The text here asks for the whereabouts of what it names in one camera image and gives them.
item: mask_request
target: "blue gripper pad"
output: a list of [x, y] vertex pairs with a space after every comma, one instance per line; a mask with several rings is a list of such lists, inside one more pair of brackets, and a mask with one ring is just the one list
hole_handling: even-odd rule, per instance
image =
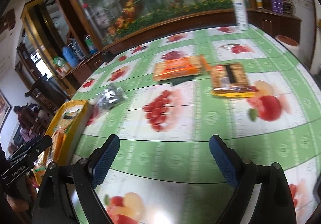
[[119, 137], [113, 134], [112, 141], [108, 145], [105, 152], [102, 154], [96, 165], [94, 166], [93, 173], [92, 173], [92, 186], [94, 189], [100, 184], [103, 183], [106, 175], [113, 163], [120, 147]]
[[236, 189], [239, 185], [237, 169], [229, 158], [230, 150], [233, 152], [234, 150], [229, 149], [218, 135], [213, 135], [210, 138], [209, 145], [213, 158], [223, 174], [225, 181]]

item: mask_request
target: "window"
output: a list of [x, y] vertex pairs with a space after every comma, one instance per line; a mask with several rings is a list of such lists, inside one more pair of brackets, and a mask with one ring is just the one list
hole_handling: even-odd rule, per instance
[[45, 62], [42, 60], [38, 52], [34, 52], [30, 55], [30, 57], [43, 76], [47, 74], [48, 79], [52, 77], [52, 73], [50, 72], [49, 68], [46, 66]]

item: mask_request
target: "white spray bottle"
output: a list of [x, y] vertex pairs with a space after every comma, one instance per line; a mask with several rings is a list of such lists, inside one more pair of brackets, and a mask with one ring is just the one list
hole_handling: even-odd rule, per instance
[[239, 30], [248, 29], [248, 14], [244, 0], [233, 0], [236, 23]]

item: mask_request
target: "picture frame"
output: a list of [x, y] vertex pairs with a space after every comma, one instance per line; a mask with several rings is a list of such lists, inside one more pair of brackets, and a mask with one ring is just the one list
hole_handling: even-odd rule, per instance
[[11, 109], [12, 109], [12, 106], [10, 105], [10, 103], [8, 102], [8, 100], [5, 98], [4, 94], [0, 90], [0, 132], [2, 130], [4, 122], [6, 121]]

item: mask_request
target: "purple bottle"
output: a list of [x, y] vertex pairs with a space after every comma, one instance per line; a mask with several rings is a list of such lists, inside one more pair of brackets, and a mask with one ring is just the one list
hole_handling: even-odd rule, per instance
[[273, 12], [278, 12], [278, 4], [277, 4], [277, 0], [271, 0], [272, 3], [272, 11]]
[[283, 0], [276, 0], [276, 3], [277, 3], [277, 7], [278, 7], [278, 12], [280, 14], [283, 14], [284, 11], [283, 11]]

